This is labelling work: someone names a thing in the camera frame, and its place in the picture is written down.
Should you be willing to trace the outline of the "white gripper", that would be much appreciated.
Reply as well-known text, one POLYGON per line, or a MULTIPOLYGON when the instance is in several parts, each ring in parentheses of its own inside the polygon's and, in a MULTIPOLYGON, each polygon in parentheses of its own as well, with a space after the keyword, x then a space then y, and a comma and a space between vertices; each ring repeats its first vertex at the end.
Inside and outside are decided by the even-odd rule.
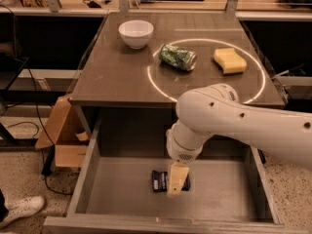
POLYGON ((168 170, 167 195, 169 197, 178 196, 186 181, 189 167, 184 163, 194 161, 202 152, 205 142, 212 136, 211 133, 195 132, 179 120, 167 130, 167 152, 176 161, 169 165, 168 170))

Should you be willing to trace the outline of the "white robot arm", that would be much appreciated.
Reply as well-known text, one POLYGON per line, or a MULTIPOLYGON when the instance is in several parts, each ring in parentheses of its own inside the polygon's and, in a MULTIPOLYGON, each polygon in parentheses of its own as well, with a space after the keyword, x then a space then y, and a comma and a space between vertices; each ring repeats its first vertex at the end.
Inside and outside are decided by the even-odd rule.
POLYGON ((189 173, 187 164, 218 135, 231 137, 285 161, 312 169, 312 115, 241 104, 226 84, 190 90, 175 106, 177 121, 167 131, 170 165, 168 194, 177 196, 189 173))

